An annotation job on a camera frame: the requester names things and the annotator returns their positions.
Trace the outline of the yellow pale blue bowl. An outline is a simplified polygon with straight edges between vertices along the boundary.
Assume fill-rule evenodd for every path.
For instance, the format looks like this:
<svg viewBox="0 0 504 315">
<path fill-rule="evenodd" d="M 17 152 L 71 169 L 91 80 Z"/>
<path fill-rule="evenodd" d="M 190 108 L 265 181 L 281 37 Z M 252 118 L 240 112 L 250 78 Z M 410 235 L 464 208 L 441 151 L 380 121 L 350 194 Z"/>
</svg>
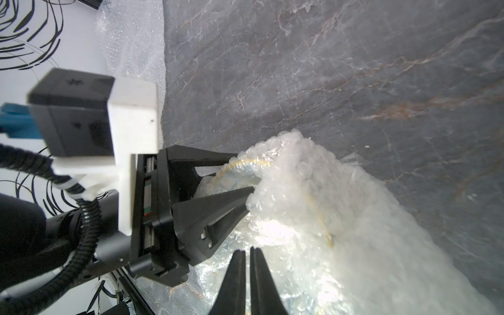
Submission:
<svg viewBox="0 0 504 315">
<path fill-rule="evenodd" d="M 333 235 L 316 193 L 292 174 L 292 166 L 270 158 L 233 158 L 214 175 L 204 177 L 197 195 L 210 196 L 253 188 L 249 211 L 232 233 L 242 246 L 332 248 Z"/>
</svg>

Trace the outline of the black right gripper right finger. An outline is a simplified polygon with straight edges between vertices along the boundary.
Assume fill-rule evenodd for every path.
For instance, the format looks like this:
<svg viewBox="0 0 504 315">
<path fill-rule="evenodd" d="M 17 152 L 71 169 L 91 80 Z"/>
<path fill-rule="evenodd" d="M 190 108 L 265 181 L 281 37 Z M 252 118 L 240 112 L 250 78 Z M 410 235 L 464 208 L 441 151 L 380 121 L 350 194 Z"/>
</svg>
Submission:
<svg viewBox="0 0 504 315">
<path fill-rule="evenodd" d="M 262 250 L 251 248 L 250 260 L 251 313 L 287 315 Z"/>
</svg>

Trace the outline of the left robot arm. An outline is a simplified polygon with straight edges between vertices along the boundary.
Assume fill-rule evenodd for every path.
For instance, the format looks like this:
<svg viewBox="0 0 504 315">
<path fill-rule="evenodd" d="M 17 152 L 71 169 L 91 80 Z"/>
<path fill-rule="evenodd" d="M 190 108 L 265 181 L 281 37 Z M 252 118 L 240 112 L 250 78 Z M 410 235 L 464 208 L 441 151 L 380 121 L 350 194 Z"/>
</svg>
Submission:
<svg viewBox="0 0 504 315">
<path fill-rule="evenodd" d="M 186 282 L 190 268 L 211 258 L 248 212 L 252 187 L 196 196 L 197 168 L 229 159 L 184 146 L 135 158 L 126 236 L 118 230 L 118 196 L 85 201 L 82 185 L 53 172 L 53 159 L 2 146 L 2 168 L 48 180 L 77 208 L 47 219 L 35 203 L 1 197 L 1 289 L 25 286 L 18 297 L 1 299 L 1 313 L 37 314 L 74 286 L 122 267 L 169 287 Z"/>
</svg>

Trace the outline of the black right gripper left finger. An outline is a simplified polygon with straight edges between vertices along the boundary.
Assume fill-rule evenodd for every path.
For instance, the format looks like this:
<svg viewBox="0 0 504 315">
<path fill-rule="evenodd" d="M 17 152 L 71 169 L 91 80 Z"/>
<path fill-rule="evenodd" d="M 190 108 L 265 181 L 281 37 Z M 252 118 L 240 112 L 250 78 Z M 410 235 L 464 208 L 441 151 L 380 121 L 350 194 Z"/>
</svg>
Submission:
<svg viewBox="0 0 504 315">
<path fill-rule="evenodd" d="M 245 314 L 246 295 L 245 251 L 236 250 L 227 268 L 219 293 L 209 312 L 210 315 Z"/>
</svg>

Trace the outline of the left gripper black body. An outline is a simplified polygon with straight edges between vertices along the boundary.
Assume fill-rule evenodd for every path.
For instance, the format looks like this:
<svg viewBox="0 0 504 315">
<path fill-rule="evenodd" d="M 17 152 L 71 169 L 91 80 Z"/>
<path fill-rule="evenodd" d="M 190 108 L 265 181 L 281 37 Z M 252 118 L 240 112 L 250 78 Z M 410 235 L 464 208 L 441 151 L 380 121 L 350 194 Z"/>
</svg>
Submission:
<svg viewBox="0 0 504 315">
<path fill-rule="evenodd" d="M 189 266 L 178 250 L 171 213 L 170 171 L 166 151 L 139 157 L 133 212 L 135 231 L 118 231 L 119 196 L 99 202 L 101 236 L 94 254 L 94 275 L 126 267 L 135 277 L 144 277 L 169 287 L 188 279 Z"/>
</svg>

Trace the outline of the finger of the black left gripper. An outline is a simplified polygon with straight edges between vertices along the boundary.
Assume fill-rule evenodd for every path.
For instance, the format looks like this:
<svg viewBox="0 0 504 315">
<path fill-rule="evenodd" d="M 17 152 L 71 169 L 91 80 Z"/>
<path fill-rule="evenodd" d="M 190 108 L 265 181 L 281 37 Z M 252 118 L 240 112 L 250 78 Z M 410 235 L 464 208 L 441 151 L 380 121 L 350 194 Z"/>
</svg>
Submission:
<svg viewBox="0 0 504 315">
<path fill-rule="evenodd" d="M 179 251 L 192 266 L 211 258 L 237 224 L 248 214 L 253 187 L 195 198 L 173 206 Z"/>
<path fill-rule="evenodd" d="M 202 180 L 197 167 L 220 167 L 237 153 L 222 153 L 174 145 L 167 148 L 170 189 L 177 201 L 190 200 Z"/>
</svg>

